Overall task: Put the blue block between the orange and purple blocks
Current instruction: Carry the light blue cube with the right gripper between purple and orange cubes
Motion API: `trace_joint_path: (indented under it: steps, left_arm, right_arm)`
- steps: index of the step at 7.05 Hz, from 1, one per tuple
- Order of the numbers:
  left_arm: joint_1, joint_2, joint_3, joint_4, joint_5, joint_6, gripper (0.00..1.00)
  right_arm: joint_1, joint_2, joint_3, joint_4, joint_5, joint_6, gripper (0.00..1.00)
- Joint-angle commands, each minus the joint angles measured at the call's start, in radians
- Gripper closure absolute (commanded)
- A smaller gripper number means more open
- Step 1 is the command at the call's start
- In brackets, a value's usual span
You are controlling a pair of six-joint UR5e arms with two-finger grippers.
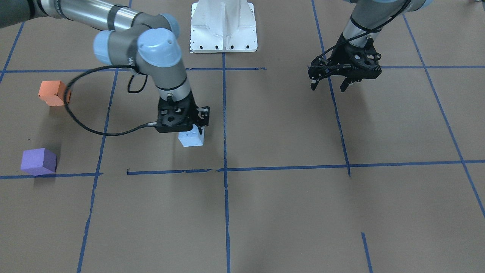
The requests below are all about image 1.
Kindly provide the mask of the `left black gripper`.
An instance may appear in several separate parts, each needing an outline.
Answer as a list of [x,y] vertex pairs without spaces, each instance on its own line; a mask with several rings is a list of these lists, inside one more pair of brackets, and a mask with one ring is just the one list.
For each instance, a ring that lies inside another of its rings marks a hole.
[[330,75],[346,77],[341,83],[341,92],[345,92],[354,80],[376,79],[382,73],[381,54],[374,48],[372,37],[364,37],[364,43],[361,48],[348,42],[337,46],[327,60],[315,58],[308,69],[311,90],[315,91],[320,80]]

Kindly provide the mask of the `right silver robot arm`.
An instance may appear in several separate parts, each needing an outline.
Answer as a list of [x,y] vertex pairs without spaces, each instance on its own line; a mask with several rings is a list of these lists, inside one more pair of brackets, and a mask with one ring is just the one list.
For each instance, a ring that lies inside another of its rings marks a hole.
[[158,117],[136,129],[154,127],[160,133],[204,133],[209,107],[198,107],[177,43],[180,26],[171,14],[152,15],[104,0],[2,0],[1,27],[52,17],[76,21],[99,30],[93,51],[104,67],[71,80],[67,89],[90,73],[129,69],[151,77],[159,90]]

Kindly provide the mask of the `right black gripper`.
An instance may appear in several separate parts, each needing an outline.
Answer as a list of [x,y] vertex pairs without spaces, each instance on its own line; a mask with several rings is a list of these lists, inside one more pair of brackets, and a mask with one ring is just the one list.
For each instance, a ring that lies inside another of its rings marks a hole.
[[199,108],[192,93],[180,101],[173,101],[171,97],[164,100],[159,98],[158,117],[155,129],[159,133],[186,132],[192,130],[204,135],[205,127],[210,120],[210,107]]

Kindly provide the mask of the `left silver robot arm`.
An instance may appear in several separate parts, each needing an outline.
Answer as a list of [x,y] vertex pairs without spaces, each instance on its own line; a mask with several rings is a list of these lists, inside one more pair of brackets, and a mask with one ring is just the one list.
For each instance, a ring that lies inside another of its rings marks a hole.
[[317,56],[308,68],[311,89],[333,75],[344,77],[341,91],[364,79],[376,79],[382,69],[374,42],[382,29],[400,14],[428,7],[430,0],[353,0],[353,12],[334,46]]

